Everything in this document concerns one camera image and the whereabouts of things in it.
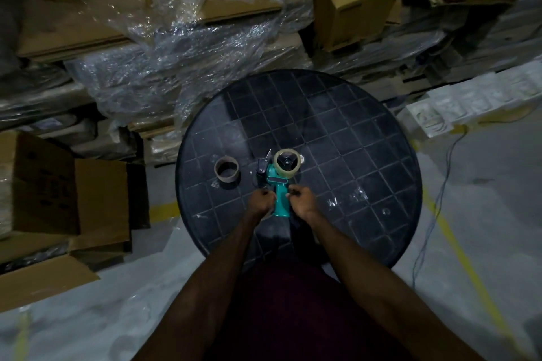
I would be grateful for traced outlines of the person's right hand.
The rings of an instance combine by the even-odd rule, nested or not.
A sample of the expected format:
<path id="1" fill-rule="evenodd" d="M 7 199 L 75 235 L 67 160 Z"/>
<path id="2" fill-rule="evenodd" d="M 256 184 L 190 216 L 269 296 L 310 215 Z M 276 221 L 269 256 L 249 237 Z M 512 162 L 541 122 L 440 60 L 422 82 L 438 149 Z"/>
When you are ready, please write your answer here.
<path id="1" fill-rule="evenodd" d="M 311 225 L 314 219 L 321 216 L 321 212 L 317 203 L 316 196 L 309 187 L 303 186 L 303 201 L 300 207 L 292 207 L 296 216 Z"/>

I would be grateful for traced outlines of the person's left hand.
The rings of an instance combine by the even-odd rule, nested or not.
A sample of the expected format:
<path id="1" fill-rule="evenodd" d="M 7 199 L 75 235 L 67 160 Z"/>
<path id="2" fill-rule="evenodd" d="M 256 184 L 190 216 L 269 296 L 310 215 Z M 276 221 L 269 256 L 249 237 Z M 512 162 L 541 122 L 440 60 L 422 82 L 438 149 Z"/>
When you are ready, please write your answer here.
<path id="1" fill-rule="evenodd" d="M 245 217 L 253 222 L 260 222 L 269 215 L 275 206 L 276 195 L 268 189 L 256 189 L 249 197 Z"/>

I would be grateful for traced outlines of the teal tape dispenser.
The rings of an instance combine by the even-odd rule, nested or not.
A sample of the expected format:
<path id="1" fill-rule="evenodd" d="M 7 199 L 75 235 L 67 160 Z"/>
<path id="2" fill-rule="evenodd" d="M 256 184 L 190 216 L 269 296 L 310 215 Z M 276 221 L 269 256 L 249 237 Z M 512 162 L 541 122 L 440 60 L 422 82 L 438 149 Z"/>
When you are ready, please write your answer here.
<path id="1" fill-rule="evenodd" d="M 286 194 L 291 179 L 280 177 L 273 167 L 273 157 L 275 154 L 268 154 L 264 158 L 260 158 L 256 162 L 256 175 L 258 180 L 263 185 L 267 185 L 276 195 L 273 215 L 281 218 L 290 218 L 290 203 Z"/>

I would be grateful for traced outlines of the person's right forearm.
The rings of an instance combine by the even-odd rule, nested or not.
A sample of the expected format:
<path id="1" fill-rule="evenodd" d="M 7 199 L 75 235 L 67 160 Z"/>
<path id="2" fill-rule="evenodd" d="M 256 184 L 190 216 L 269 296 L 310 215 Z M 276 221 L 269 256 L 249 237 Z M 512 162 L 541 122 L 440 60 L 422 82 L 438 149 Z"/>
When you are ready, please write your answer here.
<path id="1" fill-rule="evenodd" d="M 303 218 L 354 301 L 417 361 L 485 361 L 440 321 L 391 269 L 316 210 Z"/>

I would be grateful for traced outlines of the person's left forearm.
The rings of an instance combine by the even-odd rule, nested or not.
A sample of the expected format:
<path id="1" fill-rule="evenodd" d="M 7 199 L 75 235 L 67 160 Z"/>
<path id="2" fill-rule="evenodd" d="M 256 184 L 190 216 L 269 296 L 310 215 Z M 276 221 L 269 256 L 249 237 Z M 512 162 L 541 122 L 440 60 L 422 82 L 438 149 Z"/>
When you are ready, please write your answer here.
<path id="1" fill-rule="evenodd" d="M 268 210 L 247 209 L 189 277 L 132 361 L 202 361 L 225 320 L 254 229 Z"/>

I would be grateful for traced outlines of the clear packing tape roll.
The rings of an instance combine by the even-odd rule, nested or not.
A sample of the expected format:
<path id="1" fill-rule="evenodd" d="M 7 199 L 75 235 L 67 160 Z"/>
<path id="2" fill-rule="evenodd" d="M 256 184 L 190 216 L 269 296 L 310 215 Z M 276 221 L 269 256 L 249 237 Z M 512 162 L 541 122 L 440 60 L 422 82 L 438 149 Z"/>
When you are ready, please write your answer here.
<path id="1" fill-rule="evenodd" d="M 281 149 L 273 157 L 276 173 L 285 179 L 291 179 L 300 169 L 303 156 L 293 149 Z"/>

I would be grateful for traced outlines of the round black plastic table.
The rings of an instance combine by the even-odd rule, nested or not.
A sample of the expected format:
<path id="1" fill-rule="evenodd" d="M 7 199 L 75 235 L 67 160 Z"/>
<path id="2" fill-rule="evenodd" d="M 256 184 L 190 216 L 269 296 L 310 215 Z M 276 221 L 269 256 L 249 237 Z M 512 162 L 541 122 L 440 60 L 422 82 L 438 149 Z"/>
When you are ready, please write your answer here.
<path id="1" fill-rule="evenodd" d="M 310 70 L 262 72 L 234 82 L 197 111 L 176 161 L 180 216 L 204 256 L 238 224 L 258 187 L 256 162 L 281 149 L 305 161 L 290 184 L 309 187 L 328 220 L 392 268 L 422 209 L 415 150 L 396 117 L 362 88 Z M 235 158 L 221 183 L 215 162 Z"/>

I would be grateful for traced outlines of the empty cardboard tape core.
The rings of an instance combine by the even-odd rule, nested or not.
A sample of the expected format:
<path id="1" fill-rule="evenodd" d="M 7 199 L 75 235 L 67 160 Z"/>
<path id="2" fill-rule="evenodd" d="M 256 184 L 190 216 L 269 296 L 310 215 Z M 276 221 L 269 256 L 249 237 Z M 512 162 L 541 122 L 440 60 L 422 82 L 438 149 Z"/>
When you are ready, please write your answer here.
<path id="1" fill-rule="evenodd" d="M 235 158 L 223 156 L 215 162 L 213 171 L 221 183 L 232 184 L 240 176 L 240 165 Z"/>

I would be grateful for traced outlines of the person's dark maroon clothing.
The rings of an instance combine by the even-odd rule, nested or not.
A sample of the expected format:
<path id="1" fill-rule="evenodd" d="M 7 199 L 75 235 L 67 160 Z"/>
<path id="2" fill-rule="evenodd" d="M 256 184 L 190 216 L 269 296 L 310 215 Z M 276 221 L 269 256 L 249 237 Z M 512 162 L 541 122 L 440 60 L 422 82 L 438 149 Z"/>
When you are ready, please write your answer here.
<path id="1" fill-rule="evenodd" d="M 415 361 L 323 270 L 294 260 L 254 265 L 235 284 L 203 361 Z"/>

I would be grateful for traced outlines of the crumpled clear plastic wrap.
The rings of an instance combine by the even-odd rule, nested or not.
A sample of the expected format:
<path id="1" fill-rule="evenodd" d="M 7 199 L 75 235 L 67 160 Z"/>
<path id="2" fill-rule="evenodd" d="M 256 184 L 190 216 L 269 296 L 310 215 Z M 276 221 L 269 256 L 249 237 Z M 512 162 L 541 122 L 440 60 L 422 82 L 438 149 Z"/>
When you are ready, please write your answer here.
<path id="1" fill-rule="evenodd" d="M 183 122 L 198 103 L 228 84 L 285 59 L 294 48 L 270 47 L 298 31 L 282 32 L 277 15 L 202 24 L 154 48 L 131 42 L 72 58 L 64 66 L 98 110 L 121 126 L 167 116 Z"/>

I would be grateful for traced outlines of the white foam packing piece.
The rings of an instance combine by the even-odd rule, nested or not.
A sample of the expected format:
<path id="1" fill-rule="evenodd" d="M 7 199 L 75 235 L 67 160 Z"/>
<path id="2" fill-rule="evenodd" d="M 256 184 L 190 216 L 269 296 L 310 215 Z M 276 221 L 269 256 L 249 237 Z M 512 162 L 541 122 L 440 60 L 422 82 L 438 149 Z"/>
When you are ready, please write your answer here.
<path id="1" fill-rule="evenodd" d="M 515 111 L 542 103 L 542 58 L 500 72 L 430 90 L 397 115 L 414 140 L 430 140 L 462 127 L 505 122 Z"/>

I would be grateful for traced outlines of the open brown cardboard box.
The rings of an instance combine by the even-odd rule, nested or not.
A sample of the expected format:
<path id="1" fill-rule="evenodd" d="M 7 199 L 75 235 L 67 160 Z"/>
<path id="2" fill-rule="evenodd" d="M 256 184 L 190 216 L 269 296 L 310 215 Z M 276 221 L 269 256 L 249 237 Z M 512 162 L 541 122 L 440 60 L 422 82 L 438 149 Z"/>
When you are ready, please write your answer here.
<path id="1" fill-rule="evenodd" d="M 0 313 L 100 279 L 150 227 L 144 166 L 0 133 Z"/>

